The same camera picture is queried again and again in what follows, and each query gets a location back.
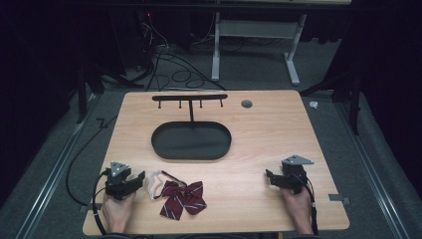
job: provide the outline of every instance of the red striped bow tie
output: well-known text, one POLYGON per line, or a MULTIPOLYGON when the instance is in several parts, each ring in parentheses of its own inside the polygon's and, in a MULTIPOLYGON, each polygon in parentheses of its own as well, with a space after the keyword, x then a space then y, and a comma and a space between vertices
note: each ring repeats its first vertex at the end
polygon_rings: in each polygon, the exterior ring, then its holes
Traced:
POLYGON ((160 215, 170 219, 180 220, 183 208, 191 215, 196 215, 207 207, 202 199, 202 181, 194 182, 188 186, 180 186, 175 181, 166 181, 161 196, 168 196, 161 209, 160 215))

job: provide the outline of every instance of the wire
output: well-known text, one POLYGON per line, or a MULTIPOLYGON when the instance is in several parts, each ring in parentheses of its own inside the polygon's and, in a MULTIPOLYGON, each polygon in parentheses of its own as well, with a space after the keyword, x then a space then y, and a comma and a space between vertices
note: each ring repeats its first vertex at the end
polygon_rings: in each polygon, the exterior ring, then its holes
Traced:
POLYGON ((202 81, 201 79, 194 79, 194 80, 190 80, 190 81, 186 82, 186 87, 189 88, 189 89, 198 89, 198 88, 202 87, 204 85, 204 83, 205 82, 202 81), (197 81, 200 81, 199 85, 193 85, 192 86, 192 84, 194 82, 197 82, 197 81))
POLYGON ((255 38, 244 38, 243 41, 245 41, 245 44, 252 45, 252 46, 271 46, 271 45, 275 45, 284 41, 283 38, 270 38, 268 40, 268 43, 258 43, 258 42, 249 41, 252 39, 255 39, 255 38))
POLYGON ((145 236, 145 235, 138 235, 135 237, 132 237, 132 239, 152 239, 153 236, 145 236))
POLYGON ((100 179, 104 176, 104 175, 107 175, 107 171, 108 171, 109 169, 106 169, 105 171, 103 171, 98 177, 97 177, 97 179, 96 179, 96 183, 94 184, 94 189, 93 189, 93 214, 94 214, 94 217, 95 217, 95 219, 96 219, 96 222, 97 222, 97 226, 99 227, 99 229, 100 229, 100 231, 102 232, 102 234, 103 235, 106 235, 106 230, 105 230, 105 228, 103 227, 103 224, 102 224, 102 220, 100 219, 100 217, 99 217, 99 212, 98 212, 98 210, 97 210, 97 205, 96 205, 96 197, 97 197, 97 195, 98 195, 98 193, 96 192, 96 190, 97 190, 97 185, 99 184, 99 181, 100 181, 100 179))
POLYGON ((82 205, 82 206, 88 206, 87 203, 81 201, 80 199, 78 199, 71 191, 71 188, 69 186, 69 177, 71 174, 71 169, 72 166, 74 165, 76 159, 79 157, 79 155, 84 151, 84 149, 91 143, 91 141, 93 141, 94 138, 96 138, 97 135, 99 135, 100 132, 103 131, 104 128, 108 127, 108 125, 114 121, 115 119, 117 119, 117 116, 113 117, 112 119, 110 119, 105 125, 103 125, 103 127, 101 127, 93 136, 91 136, 91 138, 84 144, 84 146, 78 151, 78 153, 74 156, 74 158, 72 158, 71 163, 69 164, 68 167, 68 171, 66 173, 66 190, 69 194, 69 196, 78 204, 82 205))
POLYGON ((168 84, 170 84, 170 78, 168 78, 165 75, 155 75, 156 81, 157 81, 157 88, 161 92, 168 84), (159 84, 159 77, 166 79, 166 83, 161 87, 159 84))
POLYGON ((131 87, 131 88, 139 88, 141 85, 135 85, 134 83, 139 82, 145 79, 146 77, 148 77, 153 72, 153 70, 154 70, 154 64, 152 63, 152 61, 149 61, 148 65, 146 65, 145 71, 141 75, 131 80, 126 79, 124 76, 119 76, 120 81, 111 81, 106 78, 102 78, 102 80, 103 82, 109 85, 114 85, 116 87, 126 86, 126 87, 131 87))
POLYGON ((167 42, 167 39, 165 39, 165 37, 163 37, 156 29, 155 29, 155 27, 154 27, 154 25, 152 24, 152 20, 151 20, 151 13, 147 13, 146 14, 146 16, 148 17, 148 20, 149 20, 149 24, 151 25, 151 28, 152 28, 152 30, 154 30, 154 32, 158 35, 158 36, 160 36, 163 40, 164 40, 164 42, 165 42, 165 46, 166 46, 166 48, 168 49, 168 42, 167 42))
POLYGON ((254 239, 256 237, 248 234, 202 234, 202 235, 183 235, 176 239, 254 239))
POLYGON ((237 52, 237 51, 241 50, 245 46, 245 44, 246 44, 246 42, 243 41, 243 38, 239 38, 239 37, 223 37, 221 40, 222 41, 224 40, 228 44, 237 47, 234 50, 226 50, 226 49, 224 49, 223 44, 220 44, 220 51, 222 51, 222 52, 232 52, 232 53, 233 52, 237 52))
POLYGON ((312 229, 314 232, 314 235, 318 235, 318 231, 317 231, 317 205, 316 205, 316 200, 315 200, 315 195, 314 195, 314 187, 313 184, 311 183, 311 181, 307 178, 308 182, 310 183, 312 190, 308 187, 308 185, 306 183, 304 183, 297 175, 295 175, 294 173, 292 173, 292 175, 299 180, 303 187, 307 190, 307 192, 310 194, 311 197, 311 219, 312 219, 312 229))
POLYGON ((146 88, 145 88, 145 91, 147 92, 147 91, 149 91, 149 88, 151 87, 151 83, 152 83, 152 80, 154 79, 154 77, 155 77, 155 74, 156 74, 156 72, 157 72, 157 69, 158 69, 158 61, 159 61, 159 57, 161 56, 161 54, 162 54, 162 51, 158 54, 158 57, 157 57, 157 59, 156 59, 156 61, 155 61, 155 68, 154 68, 154 71, 153 71, 153 73, 152 73, 152 76, 151 76, 151 78, 149 79, 149 82, 148 82, 148 85, 146 86, 146 88))
POLYGON ((96 193, 96 196, 98 196, 99 195, 99 193, 100 192, 102 192, 103 190, 105 190, 106 188, 105 187, 103 187, 102 189, 100 189, 97 193, 96 193))
POLYGON ((185 70, 177 71, 177 72, 173 73, 173 75, 171 76, 171 80, 173 80, 174 82, 177 82, 177 83, 185 83, 191 78, 192 78, 192 72, 189 71, 187 68, 185 70), (187 73, 187 76, 186 76, 185 79, 179 80, 179 78, 177 78, 176 76, 180 75, 182 73, 187 73))
POLYGON ((211 39, 214 39, 214 37, 208 38, 210 36, 210 34, 211 34, 211 30, 212 30, 212 27, 214 25, 214 20, 215 20, 215 13, 212 15, 211 24, 210 24, 210 27, 208 29, 208 33, 205 35, 205 37, 202 38, 201 40, 199 40, 198 42, 191 43, 191 45, 201 44, 203 42, 207 42, 207 41, 209 41, 211 39))
POLYGON ((182 58, 180 58, 180 57, 177 57, 177 56, 174 56, 174 55, 171 55, 171 54, 162 54, 163 56, 171 56, 172 58, 174 58, 174 59, 177 59, 177 60, 179 60, 179 61, 181 61, 181 62, 183 62, 183 63, 185 63, 185 64, 187 64, 190 68, 192 68, 194 71, 195 71, 195 73, 197 73, 201 78, 202 78, 202 80, 203 81, 205 81, 205 82, 208 82, 208 83, 211 83, 212 85, 214 85, 214 86, 216 86, 216 87, 218 87, 218 88, 220 88, 221 90, 223 90, 223 91, 227 91, 223 86, 221 86, 221 85, 219 85, 219 84, 217 84, 217 83, 215 83, 215 82, 213 82, 213 81, 211 81, 211 80, 209 80, 207 77, 205 77, 198 69, 196 69, 194 66, 192 66, 190 63, 188 63, 186 60, 184 60, 184 59, 182 59, 182 58))

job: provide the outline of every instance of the black clamp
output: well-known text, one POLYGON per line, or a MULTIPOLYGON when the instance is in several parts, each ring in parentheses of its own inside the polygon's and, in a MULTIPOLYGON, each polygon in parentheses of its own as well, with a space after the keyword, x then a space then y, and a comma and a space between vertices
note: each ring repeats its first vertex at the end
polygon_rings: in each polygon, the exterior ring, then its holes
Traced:
POLYGON ((143 171, 137 178, 127 181, 127 177, 131 174, 131 168, 127 164, 114 161, 111 162, 111 168, 107 168, 106 171, 105 193, 116 200, 123 200, 124 197, 142 187, 145 178, 145 171, 143 171))
POLYGON ((270 178, 271 185, 292 189, 294 194, 298 194, 302 191, 302 187, 308 183, 304 164, 314 164, 314 162, 301 156, 290 156, 282 161, 283 175, 276 175, 266 169, 267 177, 270 178))

